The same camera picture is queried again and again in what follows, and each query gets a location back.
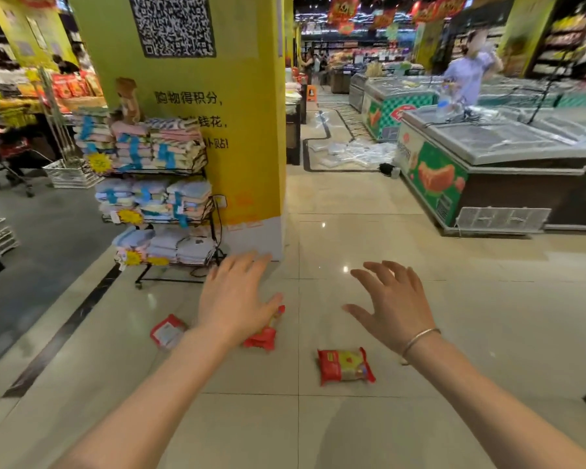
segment qr code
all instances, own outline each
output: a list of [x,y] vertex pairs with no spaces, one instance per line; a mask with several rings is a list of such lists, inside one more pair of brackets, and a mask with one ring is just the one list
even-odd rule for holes
[[452,204],[452,200],[447,197],[446,194],[439,197],[439,201],[436,203],[436,213],[445,222],[447,221],[447,216],[449,215],[449,210],[451,209]]
[[215,57],[209,0],[130,0],[146,57]]

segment product packaging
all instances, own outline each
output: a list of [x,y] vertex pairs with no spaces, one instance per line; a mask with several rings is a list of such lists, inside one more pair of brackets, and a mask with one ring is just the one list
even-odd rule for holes
[[263,330],[243,342],[243,347],[260,347],[265,350],[275,349],[275,322],[284,314],[284,305],[279,306],[271,321]]
[[172,350],[178,345],[187,324],[174,315],[167,316],[150,331],[150,337],[160,349]]
[[367,353],[362,347],[357,351],[317,350],[321,369],[321,385],[327,381],[367,380],[375,377],[367,362]]

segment freezer vent grille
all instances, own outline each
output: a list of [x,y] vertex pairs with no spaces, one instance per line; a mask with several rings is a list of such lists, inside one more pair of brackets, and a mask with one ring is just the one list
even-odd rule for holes
[[456,219],[461,231],[535,233],[542,230],[551,209],[463,207]]

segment yellow price sticker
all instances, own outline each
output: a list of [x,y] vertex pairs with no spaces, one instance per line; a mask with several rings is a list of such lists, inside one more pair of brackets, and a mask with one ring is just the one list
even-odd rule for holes
[[108,173],[113,169],[110,158],[102,153],[94,153],[87,156],[91,169],[96,174]]
[[169,259],[159,256],[151,256],[148,259],[148,262],[153,264],[154,266],[166,266],[169,265]]
[[127,266],[140,265],[141,264],[141,255],[139,255],[137,252],[129,250],[128,252],[126,252],[125,264]]
[[143,222],[143,216],[136,211],[118,211],[117,215],[125,224],[139,225]]

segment tiled floor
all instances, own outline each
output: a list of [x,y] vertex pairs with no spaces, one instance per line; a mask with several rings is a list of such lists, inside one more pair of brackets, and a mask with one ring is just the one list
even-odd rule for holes
[[[453,409],[368,336],[343,303],[363,260],[412,265],[444,335],[486,375],[586,447],[586,236],[440,237],[398,179],[289,169],[285,260],[262,285],[285,295],[277,349],[236,349],[182,420],[160,469],[490,468]],[[0,361],[0,395],[110,268],[83,275]],[[35,385],[0,399],[0,469],[45,469],[165,355],[148,331],[191,322],[199,285],[133,286],[128,268]],[[317,348],[364,346],[377,377],[320,386]]]

